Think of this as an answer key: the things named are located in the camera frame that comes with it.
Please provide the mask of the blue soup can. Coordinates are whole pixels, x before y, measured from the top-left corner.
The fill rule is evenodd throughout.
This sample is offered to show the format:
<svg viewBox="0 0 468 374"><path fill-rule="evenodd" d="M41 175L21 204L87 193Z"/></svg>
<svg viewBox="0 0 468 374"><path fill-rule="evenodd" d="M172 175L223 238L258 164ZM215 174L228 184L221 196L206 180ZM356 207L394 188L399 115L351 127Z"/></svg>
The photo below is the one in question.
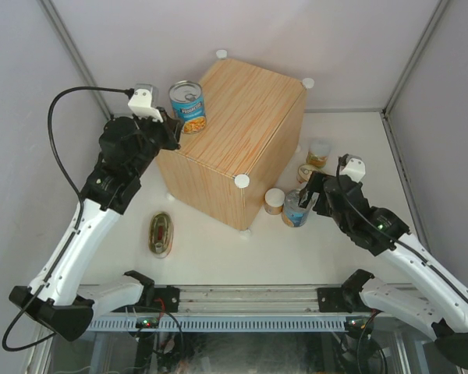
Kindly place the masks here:
<svg viewBox="0 0 468 374"><path fill-rule="evenodd" d="M299 228L305 225L310 213L310 207L299 207L300 191L293 189L285 195L282 208L282 221L291 228Z"/></svg>
<svg viewBox="0 0 468 374"><path fill-rule="evenodd" d="M207 124L201 85L188 80L179 81L170 87L168 94L174 115L184 122L183 133L201 132Z"/></svg>

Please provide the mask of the yellow can white lid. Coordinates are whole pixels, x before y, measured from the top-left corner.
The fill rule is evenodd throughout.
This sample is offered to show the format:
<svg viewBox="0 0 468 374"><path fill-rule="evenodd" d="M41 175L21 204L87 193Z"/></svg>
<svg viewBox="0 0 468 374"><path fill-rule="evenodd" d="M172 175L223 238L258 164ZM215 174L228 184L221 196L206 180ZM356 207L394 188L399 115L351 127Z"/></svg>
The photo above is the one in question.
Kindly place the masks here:
<svg viewBox="0 0 468 374"><path fill-rule="evenodd" d="M331 144L327 140L312 139L307 152L307 163L316 168L323 168L327 164L331 148Z"/></svg>

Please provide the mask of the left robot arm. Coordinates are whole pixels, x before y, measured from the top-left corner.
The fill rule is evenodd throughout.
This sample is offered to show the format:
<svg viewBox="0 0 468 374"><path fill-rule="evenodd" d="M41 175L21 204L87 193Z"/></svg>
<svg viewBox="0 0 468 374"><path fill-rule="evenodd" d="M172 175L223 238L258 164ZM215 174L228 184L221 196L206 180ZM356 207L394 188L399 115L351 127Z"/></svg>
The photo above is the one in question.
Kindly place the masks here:
<svg viewBox="0 0 468 374"><path fill-rule="evenodd" d="M69 228L40 273L9 295L22 314L67 341L81 337L93 319L106 313L128 305L145 312L154 305L154 281L135 270L107 284L80 284L153 159L161 150L180 148L183 121L170 118L164 108L158 113L161 119L118 117L105 124L97 163L81 189Z"/></svg>

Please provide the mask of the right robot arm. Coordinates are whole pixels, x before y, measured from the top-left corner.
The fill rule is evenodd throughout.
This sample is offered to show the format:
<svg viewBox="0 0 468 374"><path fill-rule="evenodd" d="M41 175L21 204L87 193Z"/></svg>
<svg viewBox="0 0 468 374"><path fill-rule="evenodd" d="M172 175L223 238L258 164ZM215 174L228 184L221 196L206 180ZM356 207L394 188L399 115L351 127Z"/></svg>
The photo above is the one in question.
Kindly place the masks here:
<svg viewBox="0 0 468 374"><path fill-rule="evenodd" d="M348 175L313 172L298 204L332 218L355 245L395 267L423 295L414 298L359 269L341 285L346 311L386 312L432 339L452 364L468 369L468 287L421 245L405 222L386 208L371 206L361 183Z"/></svg>

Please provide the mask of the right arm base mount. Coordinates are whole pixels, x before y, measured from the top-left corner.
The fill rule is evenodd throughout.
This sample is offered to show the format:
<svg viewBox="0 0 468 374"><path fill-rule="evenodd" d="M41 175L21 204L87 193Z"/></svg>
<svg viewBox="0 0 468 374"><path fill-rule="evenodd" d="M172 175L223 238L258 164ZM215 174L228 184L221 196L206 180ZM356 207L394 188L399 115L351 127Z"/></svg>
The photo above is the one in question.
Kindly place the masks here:
<svg viewBox="0 0 468 374"><path fill-rule="evenodd" d="M358 269L339 287L321 287L317 289L319 311L330 312L370 312L360 298L364 285L374 275L366 270Z"/></svg>

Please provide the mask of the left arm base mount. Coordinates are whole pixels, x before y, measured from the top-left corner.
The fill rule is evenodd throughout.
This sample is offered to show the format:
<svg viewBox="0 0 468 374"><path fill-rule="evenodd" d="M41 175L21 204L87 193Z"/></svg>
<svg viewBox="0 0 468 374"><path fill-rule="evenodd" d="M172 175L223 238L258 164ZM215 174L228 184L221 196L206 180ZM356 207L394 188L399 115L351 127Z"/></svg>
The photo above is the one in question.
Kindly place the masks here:
<svg viewBox="0 0 468 374"><path fill-rule="evenodd" d="M173 286L156 287L154 280L135 271L130 270L124 273L125 276L137 280L143 290L136 303L137 307L160 308L166 312L177 312L179 309L180 289Z"/></svg>

